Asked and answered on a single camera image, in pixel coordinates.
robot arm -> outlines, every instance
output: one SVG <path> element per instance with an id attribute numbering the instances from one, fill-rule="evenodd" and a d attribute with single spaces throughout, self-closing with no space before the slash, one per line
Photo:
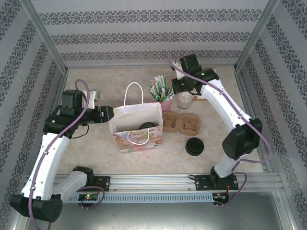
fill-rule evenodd
<path id="1" fill-rule="evenodd" d="M 223 178 L 227 178 L 233 173 L 232 169 L 238 161 L 251 153 L 259 145 L 260 137 L 250 127 L 248 127 L 241 118 L 244 117 L 259 132 L 262 130 L 262 123 L 259 119 L 252 120 L 249 115 L 239 108 L 227 93 L 222 82 L 219 80 L 219 77 L 212 69 L 202 70 L 195 54 L 185 56 L 180 59 L 180 62 L 174 62 L 173 65 L 185 73 L 209 82 L 220 90 L 218 92 L 211 86 L 195 81 L 184 76 L 181 71 L 173 69 L 177 74 L 177 79 L 172 80 L 174 93 L 178 94 L 184 91 L 190 92 L 196 89 L 197 93 L 205 97 L 216 109 L 227 127 L 229 134 L 223 141 L 225 154 L 212 168 L 210 175 L 213 185 L 217 186 Z M 241 116 L 236 114 L 233 107 L 222 95 L 223 93 L 228 96 L 234 107 L 241 113 Z"/>
<path id="2" fill-rule="evenodd" d="M 80 90 L 66 90 L 62 95 L 62 105 L 45 120 L 43 128 L 43 142 L 40 153 L 20 195 L 12 195 L 10 205 L 23 216 L 29 216 L 28 201 L 31 183 L 47 145 L 69 126 L 82 112 L 85 100 L 89 100 L 89 106 L 82 118 L 68 129 L 62 137 L 58 138 L 49 149 L 39 168 L 39 174 L 35 181 L 35 189 L 32 195 L 32 211 L 34 218 L 54 222 L 60 215 L 63 203 L 81 187 L 93 185 L 93 170 L 76 167 L 68 178 L 53 187 L 54 178 L 60 159 L 68 146 L 68 143 L 78 126 L 86 126 L 94 123 L 104 123 L 113 117 L 113 108 L 110 106 L 95 106 L 94 101 L 99 100 L 99 91 L 90 91 L 90 98 Z"/>

gift bag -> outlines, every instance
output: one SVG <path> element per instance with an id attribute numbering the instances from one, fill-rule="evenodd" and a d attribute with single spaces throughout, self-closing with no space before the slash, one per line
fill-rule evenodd
<path id="1" fill-rule="evenodd" d="M 142 103 L 126 105 L 128 88 L 137 84 L 142 92 Z M 144 103 L 143 89 L 133 82 L 125 93 L 124 106 L 114 109 L 114 117 L 109 121 L 110 131 L 121 152 L 136 152 L 160 148 L 162 146 L 163 119 L 159 103 Z M 146 122 L 155 127 L 140 129 Z"/>

black lid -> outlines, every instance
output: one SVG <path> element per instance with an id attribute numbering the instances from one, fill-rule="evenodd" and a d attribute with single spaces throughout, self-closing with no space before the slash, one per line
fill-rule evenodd
<path id="1" fill-rule="evenodd" d="M 186 143 L 186 151 L 193 157 L 200 155 L 203 151 L 203 142 L 198 138 L 191 138 Z"/>
<path id="2" fill-rule="evenodd" d="M 144 129 L 144 128 L 152 128 L 155 127 L 156 125 L 152 122 L 145 122 L 144 124 L 142 124 L 140 126 L 140 129 Z"/>

black cable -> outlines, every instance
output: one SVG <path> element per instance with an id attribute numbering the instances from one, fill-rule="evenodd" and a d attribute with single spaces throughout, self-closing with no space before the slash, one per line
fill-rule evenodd
<path id="1" fill-rule="evenodd" d="M 189 178 L 190 178 L 191 180 L 194 180 L 194 181 L 195 181 L 195 176 L 194 176 L 194 175 L 190 175 Z"/>
<path id="2" fill-rule="evenodd" d="M 191 91 L 188 91 L 191 95 L 199 95 L 199 96 L 201 96 L 201 94 L 200 93 L 193 93 L 193 92 L 191 92 Z"/>
<path id="3" fill-rule="evenodd" d="M 87 131 L 86 131 L 85 134 L 78 136 L 78 137 L 75 137 L 75 138 L 71 138 L 71 139 L 77 139 L 77 138 L 81 138 L 81 137 L 85 136 L 88 133 L 88 131 L 90 130 L 90 126 L 88 124 L 86 124 L 85 126 L 87 126 Z"/>

beige floor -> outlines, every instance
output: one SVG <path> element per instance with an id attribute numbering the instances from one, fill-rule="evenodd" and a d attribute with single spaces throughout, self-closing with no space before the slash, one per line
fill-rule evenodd
<path id="1" fill-rule="evenodd" d="M 216 68 L 217 74 L 228 93 L 243 108 L 243 103 L 236 84 L 232 68 Z M 158 75 L 175 77 L 171 68 L 165 69 L 81 69 L 70 70 L 65 89 L 74 89 L 76 79 L 83 79 L 90 89 L 101 91 L 97 105 L 118 107 L 123 105 L 125 89 L 133 81 L 144 89 L 144 101 L 152 102 L 148 92 L 149 80 Z M 127 104 L 141 102 L 140 89 L 131 86 Z M 201 130 L 196 136 L 205 145 L 203 153 L 192 157 L 185 151 L 185 144 L 190 137 L 180 133 L 163 133 L 163 147 L 134 153 L 120 153 L 109 131 L 108 123 L 92 124 L 88 135 L 72 139 L 63 154 L 57 174 L 70 174 L 77 166 L 93 168 L 96 174 L 147 174 L 147 173 L 209 173 L 210 169 L 223 155 L 222 141 L 227 135 L 226 127 L 208 101 L 193 102 L 185 111 L 178 109 L 176 100 L 172 111 L 179 114 L 194 113 L 201 119 Z M 85 133 L 80 127 L 75 136 Z M 249 159 L 259 160 L 257 152 L 252 152 Z M 262 172 L 260 164 L 241 163 L 237 171 Z"/>

